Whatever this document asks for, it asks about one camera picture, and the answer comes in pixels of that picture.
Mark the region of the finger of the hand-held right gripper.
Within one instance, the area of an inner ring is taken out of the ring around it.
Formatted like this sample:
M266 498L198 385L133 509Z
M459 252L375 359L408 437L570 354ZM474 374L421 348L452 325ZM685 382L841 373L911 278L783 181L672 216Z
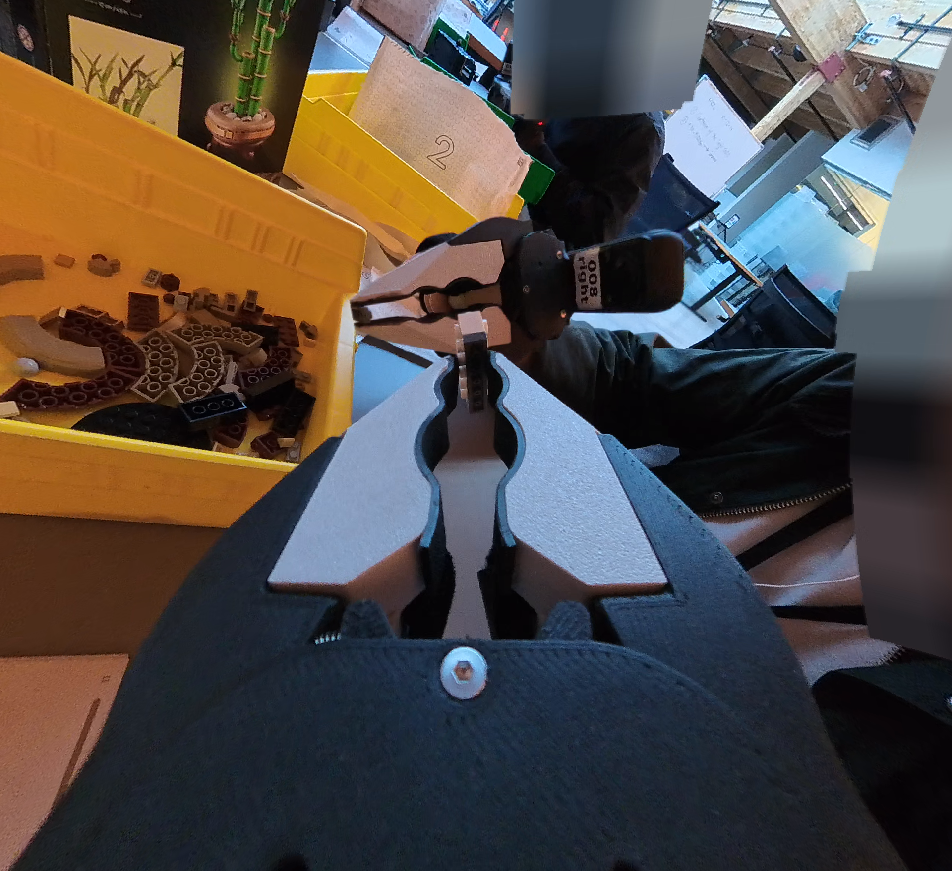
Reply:
M438 319L503 308L503 273L531 233L527 220L491 218L459 234L440 234L351 300L359 327Z
M389 298L360 294L355 325L363 335L446 355L462 355L466 341L499 349L513 340L500 290L418 291Z

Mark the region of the black office chair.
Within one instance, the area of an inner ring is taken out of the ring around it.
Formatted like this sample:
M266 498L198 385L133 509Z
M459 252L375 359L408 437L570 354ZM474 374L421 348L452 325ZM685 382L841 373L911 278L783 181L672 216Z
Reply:
M836 347L837 314L782 267L757 288L735 315L692 349Z
M654 231L683 235L718 206L719 202L707 197L678 171L666 153L654 170L647 194L627 222L624 235Z

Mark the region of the toy instruction booklet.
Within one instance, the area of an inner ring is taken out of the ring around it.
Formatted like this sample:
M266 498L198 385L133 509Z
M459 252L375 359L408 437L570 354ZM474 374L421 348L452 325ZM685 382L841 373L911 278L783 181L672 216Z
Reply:
M83 767L127 665L124 654L2 658L2 869Z

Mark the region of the black round toy plate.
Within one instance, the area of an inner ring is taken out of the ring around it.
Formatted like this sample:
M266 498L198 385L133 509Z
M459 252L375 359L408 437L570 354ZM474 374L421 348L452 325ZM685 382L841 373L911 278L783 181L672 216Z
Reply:
M108 435L173 447L211 450L205 430L191 430L178 407L151 403L105 406L86 414L74 431Z

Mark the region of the pile of toy bricks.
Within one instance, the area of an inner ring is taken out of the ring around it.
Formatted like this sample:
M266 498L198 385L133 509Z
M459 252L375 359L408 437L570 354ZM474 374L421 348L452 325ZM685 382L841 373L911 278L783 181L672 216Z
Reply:
M95 377L49 372L2 343L2 420L72 429L102 407L161 404L205 430L210 451L299 463L317 385L305 351L316 348L318 325L269 312L255 290L186 291L154 269L142 284L123 315L83 303L25 315L60 339L100 347L106 368Z

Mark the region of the person's torso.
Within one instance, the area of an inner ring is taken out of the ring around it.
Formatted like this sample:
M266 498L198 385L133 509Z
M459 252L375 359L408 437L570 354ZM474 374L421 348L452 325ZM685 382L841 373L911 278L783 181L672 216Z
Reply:
M653 471L678 453L640 452ZM847 774L906 866L950 869L950 661L871 635L852 483L788 508L701 517L778 620Z

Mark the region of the black bamboo toy box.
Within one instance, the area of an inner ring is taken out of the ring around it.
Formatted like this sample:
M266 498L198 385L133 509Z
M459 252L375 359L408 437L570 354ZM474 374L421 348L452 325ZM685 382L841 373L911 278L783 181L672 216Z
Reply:
M2 52L256 174L283 169L349 0L1 0Z

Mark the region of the whiteboard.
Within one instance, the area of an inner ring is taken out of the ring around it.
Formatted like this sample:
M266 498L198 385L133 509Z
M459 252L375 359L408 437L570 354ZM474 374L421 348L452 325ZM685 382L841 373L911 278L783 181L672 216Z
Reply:
M664 155L708 198L721 193L764 146L706 75L693 98L664 123Z

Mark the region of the wooden post with red bracket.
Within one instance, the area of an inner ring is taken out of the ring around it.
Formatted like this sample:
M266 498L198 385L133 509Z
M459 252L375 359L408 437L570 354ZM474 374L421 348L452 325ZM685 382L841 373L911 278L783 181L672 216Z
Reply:
M755 139L767 140L780 130L792 136L815 130L838 141L851 129L830 85L816 68L788 63L776 46L757 50L752 64L744 68L752 92L762 102L762 113L752 127Z

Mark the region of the person's right forearm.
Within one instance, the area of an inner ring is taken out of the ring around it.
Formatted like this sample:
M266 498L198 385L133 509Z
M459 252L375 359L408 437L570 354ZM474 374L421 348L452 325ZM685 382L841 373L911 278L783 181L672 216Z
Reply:
M524 371L627 449L677 449L654 473L703 517L850 491L852 354L653 348L579 323Z

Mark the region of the yellow plastic bin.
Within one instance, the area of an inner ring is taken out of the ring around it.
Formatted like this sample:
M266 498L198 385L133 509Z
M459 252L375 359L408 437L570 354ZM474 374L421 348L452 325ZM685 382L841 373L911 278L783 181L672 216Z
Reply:
M2 286L2 316L125 319L152 269L220 299L255 290L266 313L318 330L302 457L345 433L362 228L6 55L1 92L2 255L44 267ZM82 414L2 421L2 513L224 528L295 469L72 430Z
M461 232L476 217L353 122L365 71L311 71L284 172L415 241Z

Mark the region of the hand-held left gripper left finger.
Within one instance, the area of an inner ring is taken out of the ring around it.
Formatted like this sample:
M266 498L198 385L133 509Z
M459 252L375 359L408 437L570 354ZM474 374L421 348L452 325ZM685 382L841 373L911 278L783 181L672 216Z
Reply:
M451 557L435 468L449 447L451 359L351 425L285 543L268 585L372 600L408 637L442 637Z

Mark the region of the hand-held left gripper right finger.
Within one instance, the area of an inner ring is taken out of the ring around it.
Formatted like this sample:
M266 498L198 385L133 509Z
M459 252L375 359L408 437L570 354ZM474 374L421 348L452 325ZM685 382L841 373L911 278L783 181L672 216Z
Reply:
M597 429L501 355L493 447L505 465L491 547L491 635L533 636L563 602L657 595L667 577Z

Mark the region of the grey desk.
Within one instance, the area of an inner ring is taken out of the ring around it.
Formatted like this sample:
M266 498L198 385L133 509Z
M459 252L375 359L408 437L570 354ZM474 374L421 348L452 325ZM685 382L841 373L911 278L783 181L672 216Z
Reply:
M512 342L544 341L530 339L511 326ZM456 355L444 357L451 359L449 447L435 476L451 557L446 629L467 635L487 635L491 630L491 605L483 605L477 597L491 596L495 494L506 470L493 447L493 351L489 349L486 405L479 413L470 413L460 396ZM289 651L315 651L314 642L327 625L324 617L336 622L354 603L274 590L268 577L344 435L328 438L220 533L170 599L149 638L133 652L140 667L184 668L191 663L224 673L230 667L273 664L276 656ZM381 605L364 601L374 608L375 617L384 620L383 632L396 632L399 641L444 637L404 636L387 620Z

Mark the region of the black long toy brick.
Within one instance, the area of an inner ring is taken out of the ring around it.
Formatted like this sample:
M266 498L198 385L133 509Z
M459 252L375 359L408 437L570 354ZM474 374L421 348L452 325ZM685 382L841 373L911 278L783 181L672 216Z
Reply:
M467 311L458 315L455 330L460 396L470 413L479 413L485 409L488 385L488 322L480 311Z

